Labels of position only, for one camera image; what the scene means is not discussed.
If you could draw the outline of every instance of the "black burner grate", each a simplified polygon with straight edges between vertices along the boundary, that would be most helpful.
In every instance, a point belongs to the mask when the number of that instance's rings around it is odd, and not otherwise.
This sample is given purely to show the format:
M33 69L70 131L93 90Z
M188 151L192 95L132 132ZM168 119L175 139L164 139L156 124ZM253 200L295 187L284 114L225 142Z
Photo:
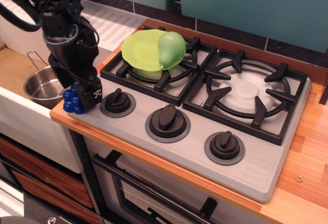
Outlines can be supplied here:
M220 60L223 57L230 59L230 61L221 63ZM271 74L269 74L264 79L265 82L281 83L284 88L284 92L271 89L266 90L267 94L281 102L277 107L268 111L265 105L262 103L261 99L256 96L254 100L255 113L251 114L233 110L225 106L220 101L225 95L227 95L231 91L231 87L219 87L218 89L213 90L212 80L219 79L229 81L231 77L221 72L222 69L231 66L236 71L236 73L240 74L242 73L243 66L246 65L265 70L266 72L270 72ZM291 94L291 89L287 77L299 81L299 86L295 95ZM292 118L295 105L297 104L298 97L301 94L302 88L306 81L306 78L306 74L288 69L288 65L285 63L282 63L280 66L277 66L270 63L265 63L258 59L247 57L245 56L244 51L238 51L237 53L234 53L221 49L216 59L209 63L209 65L204 69L204 71L202 71L202 75L197 80L194 89L190 92L190 94L184 101L183 108L197 113L201 116L212 119L214 121L217 121L219 123L225 124L234 129L259 137L276 145L281 145L290 120ZM197 95L197 92L203 85L206 85L208 98L204 102L203 106L201 106L193 103L192 100ZM272 132L260 128L262 121L266 117L274 116L282 110L287 111L287 116L279 134L274 134ZM252 122L250 124L245 123L242 121L242 119L238 119L239 117L251 119Z
M134 68L128 62L123 59L122 52L119 52L105 67L103 67L100 71L100 76L104 79L118 83L151 97L180 106L187 93L192 88L194 80L200 69L204 68L211 60L213 60L217 53L216 47L201 43L200 39L197 37L193 39L184 39L187 44L186 57L179 64L179 66L184 70L177 76L171 76L169 70L163 70L158 79L141 76L134 71ZM198 63L198 51L208 53L202 63ZM166 86L169 83L177 82L184 78L188 78L188 81L184 84L184 87L177 96L166 92Z

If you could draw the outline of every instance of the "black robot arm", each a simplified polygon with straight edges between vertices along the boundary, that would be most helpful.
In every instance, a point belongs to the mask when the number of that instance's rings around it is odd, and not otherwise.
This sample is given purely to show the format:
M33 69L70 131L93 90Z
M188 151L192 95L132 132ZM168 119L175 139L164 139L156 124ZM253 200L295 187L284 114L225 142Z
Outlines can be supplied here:
M0 3L0 14L24 31L42 28L43 38L51 54L49 64L61 85L66 88L75 82L85 110L102 100L102 86L93 67L99 54L99 36L83 17L81 0L12 0L33 19L27 23Z

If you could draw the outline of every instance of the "green plastic pear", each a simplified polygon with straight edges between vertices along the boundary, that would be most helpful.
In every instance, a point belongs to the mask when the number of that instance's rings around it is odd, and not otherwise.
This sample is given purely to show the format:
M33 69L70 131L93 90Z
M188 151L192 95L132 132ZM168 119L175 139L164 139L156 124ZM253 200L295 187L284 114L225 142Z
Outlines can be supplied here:
M158 49L160 70L168 69L182 60L186 52L186 42L180 34L167 32L159 37Z

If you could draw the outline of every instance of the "stove top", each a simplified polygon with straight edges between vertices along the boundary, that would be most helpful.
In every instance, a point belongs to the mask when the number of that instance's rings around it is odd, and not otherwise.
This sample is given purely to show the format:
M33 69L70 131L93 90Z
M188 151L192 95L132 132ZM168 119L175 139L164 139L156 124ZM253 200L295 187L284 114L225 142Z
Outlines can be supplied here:
M186 44L197 45L197 60L188 52L177 73L168 71L169 78L162 72L135 76L139 70L119 53L101 71L102 103L70 115L257 201L269 201L311 81L286 64L265 63L243 51L217 51L198 38Z

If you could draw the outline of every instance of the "metal pot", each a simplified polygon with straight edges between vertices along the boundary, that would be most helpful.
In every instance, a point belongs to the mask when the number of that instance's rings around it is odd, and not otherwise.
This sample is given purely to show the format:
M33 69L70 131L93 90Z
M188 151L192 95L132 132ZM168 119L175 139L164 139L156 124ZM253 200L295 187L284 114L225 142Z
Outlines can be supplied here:
M33 62L29 53L27 53L27 56ZM38 70L26 79L24 92L33 102L52 109L63 99L65 89L52 71L51 66L45 63L47 66L39 69L34 62L33 64Z

